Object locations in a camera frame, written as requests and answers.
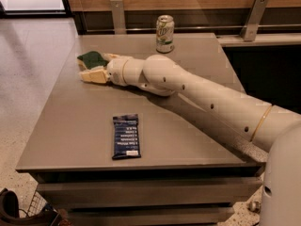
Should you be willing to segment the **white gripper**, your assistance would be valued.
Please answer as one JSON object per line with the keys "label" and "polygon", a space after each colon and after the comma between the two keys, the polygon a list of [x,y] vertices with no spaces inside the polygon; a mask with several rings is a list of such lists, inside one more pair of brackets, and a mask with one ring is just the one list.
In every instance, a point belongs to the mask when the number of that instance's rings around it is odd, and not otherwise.
{"label": "white gripper", "polygon": [[[126,82],[123,78],[123,69],[131,57],[104,53],[103,58],[110,61],[107,64],[107,73],[110,81],[115,85],[125,87]],[[106,84],[108,82],[107,73],[104,69],[85,70],[80,72],[80,77],[84,82]]]}

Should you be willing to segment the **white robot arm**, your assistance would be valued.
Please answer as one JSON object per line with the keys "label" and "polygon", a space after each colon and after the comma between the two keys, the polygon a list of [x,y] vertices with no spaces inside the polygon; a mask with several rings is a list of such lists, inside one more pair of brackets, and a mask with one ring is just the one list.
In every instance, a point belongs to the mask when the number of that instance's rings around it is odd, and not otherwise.
{"label": "white robot arm", "polygon": [[260,226],[300,226],[301,116],[192,74],[172,59],[88,52],[77,58],[84,82],[135,86],[156,95],[180,93],[268,152]]}

